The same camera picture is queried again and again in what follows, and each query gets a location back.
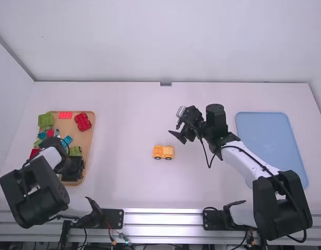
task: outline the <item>lego brick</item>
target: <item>lego brick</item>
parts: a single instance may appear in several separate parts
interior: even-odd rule
[[[53,125],[54,124],[54,118],[51,113],[45,113],[38,116],[37,124],[39,127],[47,126],[47,125]]]
[[[40,139],[40,140],[44,140],[47,138],[47,135],[45,132],[41,132],[39,134],[37,134],[37,137]]]
[[[69,156],[82,156],[82,148],[79,146],[71,147]]]
[[[42,126],[42,128],[46,131],[49,129],[53,129],[53,126],[52,125],[45,125],[45,126]]]
[[[39,148],[40,143],[42,143],[42,140],[36,139],[36,141],[34,142],[34,147]]]
[[[67,144],[70,145],[72,143],[72,137],[70,137],[68,135],[63,140],[64,140],[64,142],[61,141],[63,148],[67,148]]]
[[[53,137],[54,136],[54,130],[53,129],[48,129],[47,130],[47,137]]]
[[[88,130],[89,128],[91,128],[91,126],[92,125],[89,120],[87,120],[86,122],[79,122],[78,123],[78,129],[82,132],[85,130]]]
[[[83,120],[88,120],[88,117],[87,117],[86,113],[82,112],[79,115],[76,115],[74,117],[74,120],[75,120],[76,123],[79,123],[79,122],[81,122]]]
[[[58,119],[71,119],[72,112],[60,112],[58,115]]]
[[[40,150],[41,150],[40,148],[32,149],[29,159],[33,158],[33,156],[35,156]]]

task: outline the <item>white wall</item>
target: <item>white wall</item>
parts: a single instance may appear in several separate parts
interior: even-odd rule
[[[33,85],[34,81],[0,45],[0,170]]]
[[[0,36],[41,81],[303,81],[321,110],[321,0],[6,0]]]

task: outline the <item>metal rail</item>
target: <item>metal rail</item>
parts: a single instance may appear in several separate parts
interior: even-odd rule
[[[244,232],[205,231],[200,209],[125,209],[124,232],[132,243],[239,244]],[[321,213],[312,214],[313,227],[307,231],[302,245],[321,245]],[[0,211],[0,241],[58,242],[62,220],[24,229],[16,224],[9,211]],[[302,238],[302,232],[293,236]],[[83,242],[84,231],[72,229],[70,242]],[[88,242],[107,242],[107,229],[88,229]],[[269,242],[272,245],[300,245],[287,237]]]

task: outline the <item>black bracket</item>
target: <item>black bracket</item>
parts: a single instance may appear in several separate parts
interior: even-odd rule
[[[206,231],[246,231],[246,226],[233,224],[223,210],[205,210],[203,212],[203,228]]]
[[[105,220],[108,224],[111,225],[113,229],[122,229],[123,227],[123,218],[124,218],[124,211],[123,209],[101,209]],[[108,229],[108,224],[106,221],[101,221],[99,226],[96,228],[99,229]]]

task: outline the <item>green lego brick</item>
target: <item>green lego brick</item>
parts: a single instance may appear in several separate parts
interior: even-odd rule
[[[42,126],[42,128],[44,129],[44,131],[46,131],[49,129],[53,129],[53,125],[44,125],[44,126]]]
[[[43,126],[50,126],[54,124],[54,118],[51,113],[46,113],[38,116],[37,120],[38,126],[41,128]]]
[[[39,148],[40,143],[42,143],[42,140],[36,139],[36,141],[34,142],[34,147]]]
[[[82,156],[82,148],[79,146],[71,147],[69,156]]]

